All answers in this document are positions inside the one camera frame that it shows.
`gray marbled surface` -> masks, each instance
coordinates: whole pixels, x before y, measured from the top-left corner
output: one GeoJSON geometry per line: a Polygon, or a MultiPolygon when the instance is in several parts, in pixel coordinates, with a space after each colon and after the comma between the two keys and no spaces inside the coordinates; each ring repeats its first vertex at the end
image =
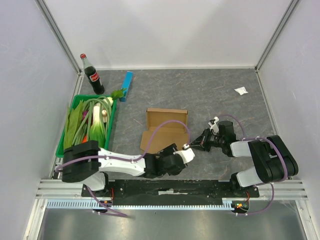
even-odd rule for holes
{"type": "MultiPolygon", "coordinates": [[[[127,102],[118,102],[112,130],[110,150],[136,155],[141,153],[140,141],[147,129],[146,109],[187,109],[191,140],[208,127],[208,121],[219,114],[232,114],[243,124],[247,135],[273,134],[267,108],[253,69],[168,69],[133,70],[127,102]],[[234,89],[245,87],[248,94],[239,95],[234,89]]],[[[122,87],[125,70],[99,72],[105,94],[122,87]]],[[[85,77],[81,94],[94,94],[85,77]]],[[[234,124],[238,137],[241,129],[234,124]]],[[[225,156],[220,149],[210,152],[194,150],[195,158],[177,176],[163,179],[221,179],[253,165],[249,157],[225,156]]],[[[110,179],[134,177],[109,173],[110,179]]]]}

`green basket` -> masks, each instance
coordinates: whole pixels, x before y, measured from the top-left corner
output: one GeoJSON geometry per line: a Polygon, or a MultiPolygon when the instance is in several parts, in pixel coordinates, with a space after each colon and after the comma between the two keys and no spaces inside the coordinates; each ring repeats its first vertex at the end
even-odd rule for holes
{"type": "MultiPolygon", "coordinates": [[[[101,97],[101,95],[76,95],[73,98],[70,111],[71,111],[71,109],[75,109],[81,100],[87,101],[89,99],[97,99],[99,97],[101,97]]],[[[108,126],[108,132],[107,132],[105,144],[104,144],[104,149],[106,149],[106,150],[108,150],[111,129],[112,129],[112,124],[113,124],[114,117],[115,117],[116,108],[117,108],[117,100],[113,100],[112,111],[111,111],[111,116],[110,116],[110,123],[108,126]]],[[[64,157],[64,138],[65,138],[65,130],[63,130],[63,132],[62,132],[62,135],[61,135],[61,138],[59,141],[59,145],[58,145],[56,152],[55,152],[55,155],[57,158],[64,157]]]]}

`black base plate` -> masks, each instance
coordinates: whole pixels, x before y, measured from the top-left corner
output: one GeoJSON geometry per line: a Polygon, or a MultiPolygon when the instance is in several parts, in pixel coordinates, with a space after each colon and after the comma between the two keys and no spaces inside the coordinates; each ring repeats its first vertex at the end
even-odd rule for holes
{"type": "MultiPolygon", "coordinates": [[[[111,180],[109,188],[113,188],[114,205],[144,206],[177,206],[177,205],[221,205],[222,198],[258,198],[259,191],[250,186],[231,191],[228,181],[219,180],[111,180]],[[159,191],[173,189],[174,193],[162,194],[159,191]]],[[[96,191],[97,197],[111,197],[111,191],[96,191]]],[[[82,188],[82,197],[90,197],[82,188]]]]}

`white tissue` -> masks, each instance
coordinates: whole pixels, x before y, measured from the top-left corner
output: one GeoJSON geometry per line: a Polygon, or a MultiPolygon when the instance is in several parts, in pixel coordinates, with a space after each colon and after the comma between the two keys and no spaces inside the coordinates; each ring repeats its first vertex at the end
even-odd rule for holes
{"type": "Polygon", "coordinates": [[[243,95],[243,94],[247,94],[247,93],[248,93],[247,90],[246,90],[246,88],[245,88],[244,86],[235,89],[235,91],[236,91],[237,93],[239,93],[240,95],[243,95]]]}

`blue box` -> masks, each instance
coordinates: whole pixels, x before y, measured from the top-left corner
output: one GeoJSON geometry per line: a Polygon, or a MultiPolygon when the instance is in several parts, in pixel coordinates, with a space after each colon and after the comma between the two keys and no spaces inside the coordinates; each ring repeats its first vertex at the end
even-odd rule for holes
{"type": "Polygon", "coordinates": [[[128,97],[128,93],[129,93],[129,88],[130,88],[130,84],[131,81],[134,77],[134,73],[132,71],[127,71],[126,75],[124,77],[124,81],[122,84],[122,88],[121,89],[125,89],[123,91],[124,97],[120,97],[119,100],[120,102],[126,102],[127,101],[127,97],[128,97]]]}

